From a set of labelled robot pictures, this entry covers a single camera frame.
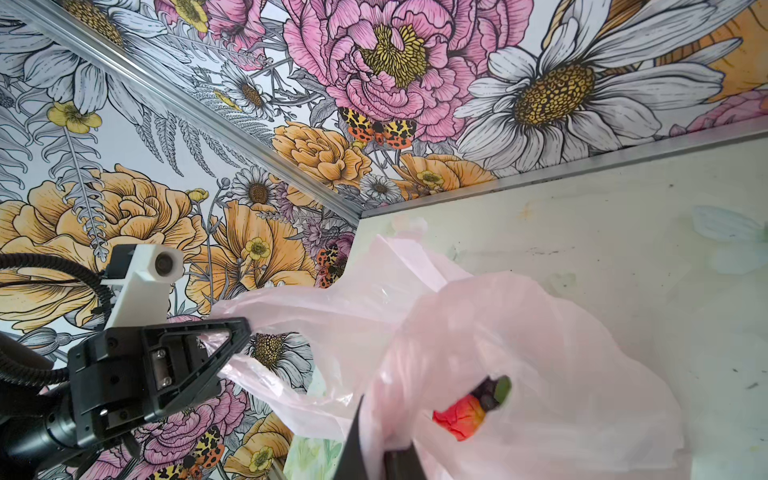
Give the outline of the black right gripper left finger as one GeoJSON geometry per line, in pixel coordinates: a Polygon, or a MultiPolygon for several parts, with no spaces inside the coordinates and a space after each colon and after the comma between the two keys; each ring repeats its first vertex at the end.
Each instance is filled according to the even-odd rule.
{"type": "Polygon", "coordinates": [[[343,451],[338,459],[334,480],[367,480],[368,475],[360,444],[360,411],[363,401],[360,401],[355,416],[344,443],[343,451]]]}

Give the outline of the red orange mango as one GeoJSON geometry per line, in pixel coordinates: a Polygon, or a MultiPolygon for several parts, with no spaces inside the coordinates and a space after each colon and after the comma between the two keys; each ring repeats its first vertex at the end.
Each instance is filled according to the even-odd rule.
{"type": "Polygon", "coordinates": [[[468,394],[448,409],[434,411],[432,421],[448,431],[458,442],[463,442],[476,434],[485,417],[486,411],[480,400],[468,394]]]}

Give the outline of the dark purple grape bunch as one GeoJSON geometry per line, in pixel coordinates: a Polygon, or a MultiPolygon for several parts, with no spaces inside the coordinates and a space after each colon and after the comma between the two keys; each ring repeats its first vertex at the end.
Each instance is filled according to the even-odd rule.
{"type": "Polygon", "coordinates": [[[512,381],[508,376],[503,375],[496,379],[486,377],[471,395],[479,401],[484,412],[490,412],[504,404],[511,390],[512,381]]]}

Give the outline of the pink plastic bag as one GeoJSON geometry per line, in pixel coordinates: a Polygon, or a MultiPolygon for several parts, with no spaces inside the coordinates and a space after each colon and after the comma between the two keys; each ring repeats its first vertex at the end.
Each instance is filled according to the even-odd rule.
{"type": "Polygon", "coordinates": [[[686,479],[681,408],[573,302],[509,271],[471,275],[411,235],[378,237],[331,287],[283,285],[217,303],[257,333],[295,331],[324,387],[294,392],[247,355],[225,378],[294,433],[346,440],[360,401],[369,478],[411,444],[430,479],[686,479]],[[512,390],[458,442],[432,421],[486,378],[512,390]]]}

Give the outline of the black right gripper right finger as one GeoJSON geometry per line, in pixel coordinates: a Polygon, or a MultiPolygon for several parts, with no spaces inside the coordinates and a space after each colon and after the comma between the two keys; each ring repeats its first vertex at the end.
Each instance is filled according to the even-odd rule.
{"type": "Polygon", "coordinates": [[[414,444],[401,450],[388,450],[384,453],[384,478],[386,480],[426,480],[414,444]]]}

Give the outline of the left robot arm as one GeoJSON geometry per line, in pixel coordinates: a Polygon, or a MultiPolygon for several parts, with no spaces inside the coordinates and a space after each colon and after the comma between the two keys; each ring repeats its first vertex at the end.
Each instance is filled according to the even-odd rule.
{"type": "Polygon", "coordinates": [[[83,475],[100,454],[127,448],[136,429],[214,397],[222,368],[249,342],[244,318],[109,328],[56,369],[1,341],[1,476],[34,479],[63,465],[83,475]]]}

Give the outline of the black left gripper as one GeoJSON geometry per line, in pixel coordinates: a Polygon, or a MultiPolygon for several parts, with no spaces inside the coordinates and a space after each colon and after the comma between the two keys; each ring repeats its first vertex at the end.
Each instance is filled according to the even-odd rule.
{"type": "Polygon", "coordinates": [[[219,373],[249,342],[244,318],[117,327],[69,359],[77,445],[99,445],[217,395],[219,373]]]}

